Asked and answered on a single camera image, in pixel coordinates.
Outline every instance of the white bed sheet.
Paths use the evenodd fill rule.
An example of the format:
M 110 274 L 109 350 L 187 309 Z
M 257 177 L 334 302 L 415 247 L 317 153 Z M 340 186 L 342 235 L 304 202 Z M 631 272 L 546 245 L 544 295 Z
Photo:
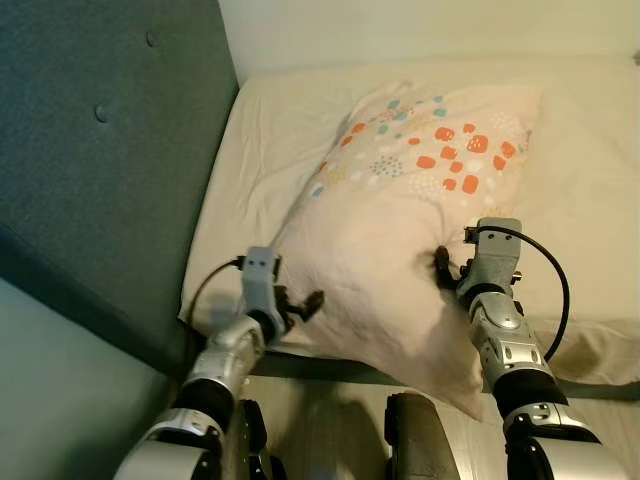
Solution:
M 213 268 L 271 242 L 356 101 L 398 79 L 433 82 L 443 92 L 486 83 L 545 87 L 514 216 L 569 277 L 571 321 L 552 367 L 584 383 L 640 380 L 638 94 L 630 59 L 433 58 L 249 80 L 214 165 L 183 305 Z M 453 252 L 459 263 L 472 254 L 469 247 Z M 519 267 L 525 278 L 516 298 L 548 345 L 561 308 L 559 283 L 524 246 Z M 214 279 L 195 309 L 196 327 L 206 333 L 228 319 L 239 292 L 237 272 Z M 283 348 L 313 354 L 312 342 L 295 331 Z

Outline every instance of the white pillowcase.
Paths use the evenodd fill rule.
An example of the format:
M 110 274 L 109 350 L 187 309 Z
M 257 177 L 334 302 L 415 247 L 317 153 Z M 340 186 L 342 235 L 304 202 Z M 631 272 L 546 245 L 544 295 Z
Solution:
M 399 82 L 359 102 L 275 242 L 292 300 L 325 292 L 298 327 L 320 350 L 480 418 L 469 321 L 437 288 L 433 253 L 479 217 L 508 214 L 539 97 L 531 86 Z

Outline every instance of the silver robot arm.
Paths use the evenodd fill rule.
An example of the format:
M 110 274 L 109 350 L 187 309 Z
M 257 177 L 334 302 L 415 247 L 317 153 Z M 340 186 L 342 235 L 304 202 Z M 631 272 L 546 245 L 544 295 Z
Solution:
M 279 267 L 280 257 L 270 248 L 249 249 L 241 266 L 242 313 L 208 340 L 173 405 L 125 458 L 116 480 L 213 480 L 223 478 L 223 473 L 234 480 L 275 479 L 260 452 L 266 431 L 254 432 L 254 439 L 246 442 L 237 437 L 246 439 L 247 435 L 231 431 L 238 417 L 234 413 L 238 413 L 240 389 L 265 346 L 277 342 L 293 326 L 289 314 L 306 321 L 324 299 L 322 292 L 314 292 L 303 306 L 290 305 L 286 289 L 275 285 Z M 245 401 L 243 406 L 245 411 L 240 413 L 247 424 L 249 417 L 255 421 L 256 414 L 262 423 L 257 404 Z M 223 463 L 230 464 L 223 462 L 224 450 L 231 463 L 240 465 L 223 468 Z M 264 475 L 250 477 L 249 468 Z
M 509 479 L 627 479 L 569 406 L 513 300 L 520 239 L 491 227 L 521 231 L 518 220 L 505 218 L 483 218 L 467 229 L 475 257 L 462 268 L 456 295 L 468 309 L 472 341 L 504 420 Z

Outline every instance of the white wall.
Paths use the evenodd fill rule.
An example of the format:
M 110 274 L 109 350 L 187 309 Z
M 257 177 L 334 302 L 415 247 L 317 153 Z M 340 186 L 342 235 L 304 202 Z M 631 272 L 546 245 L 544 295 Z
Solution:
M 460 53 L 624 55 L 638 0 L 220 0 L 240 83 L 274 71 Z

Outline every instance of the teal upholstered headboard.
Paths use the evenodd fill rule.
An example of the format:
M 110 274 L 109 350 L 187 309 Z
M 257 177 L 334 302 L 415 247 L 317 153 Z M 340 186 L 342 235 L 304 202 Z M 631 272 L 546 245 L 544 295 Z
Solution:
M 237 93 L 218 4 L 0 5 L 0 276 L 175 373 L 187 254 Z

